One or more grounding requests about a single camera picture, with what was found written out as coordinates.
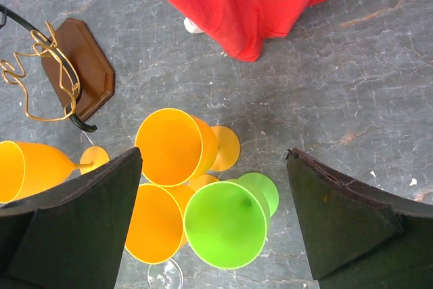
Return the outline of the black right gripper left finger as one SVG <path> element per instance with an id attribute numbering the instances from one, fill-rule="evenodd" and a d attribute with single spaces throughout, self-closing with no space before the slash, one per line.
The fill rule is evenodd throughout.
<path id="1" fill-rule="evenodd" d="M 132 148 L 1 207 L 2 288 L 113 288 L 141 178 Z"/>

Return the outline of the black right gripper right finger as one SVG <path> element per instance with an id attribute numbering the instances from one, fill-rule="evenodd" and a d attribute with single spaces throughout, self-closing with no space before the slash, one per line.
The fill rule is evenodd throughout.
<path id="1" fill-rule="evenodd" d="M 290 189 L 321 288 L 431 288 L 432 207 L 288 151 Z"/>

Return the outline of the green plastic goblet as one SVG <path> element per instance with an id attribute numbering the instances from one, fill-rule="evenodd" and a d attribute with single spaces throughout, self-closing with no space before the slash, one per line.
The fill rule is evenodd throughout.
<path id="1" fill-rule="evenodd" d="M 262 173 L 205 185 L 185 209 L 187 241 L 197 256 L 213 267 L 245 267 L 264 248 L 270 218 L 278 205 L 277 186 Z"/>

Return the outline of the gold wire wine glass rack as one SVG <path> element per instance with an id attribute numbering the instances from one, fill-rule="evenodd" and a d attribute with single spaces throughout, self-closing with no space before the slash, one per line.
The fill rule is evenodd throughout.
<path id="1" fill-rule="evenodd" d="M 67 18 L 55 29 L 46 22 L 50 36 L 11 9 L 1 5 L 1 27 L 13 20 L 24 27 L 33 40 L 30 53 L 15 52 L 19 70 L 6 60 L 1 60 L 1 77 L 10 85 L 18 85 L 24 92 L 24 113 L 41 122 L 70 120 L 75 127 L 92 133 L 96 125 L 86 121 L 115 94 L 115 72 L 101 50 L 88 26 L 75 18 Z M 22 82 L 26 71 L 22 57 L 36 57 L 41 64 L 63 108 L 56 118 L 34 116 L 28 109 L 28 89 Z"/>

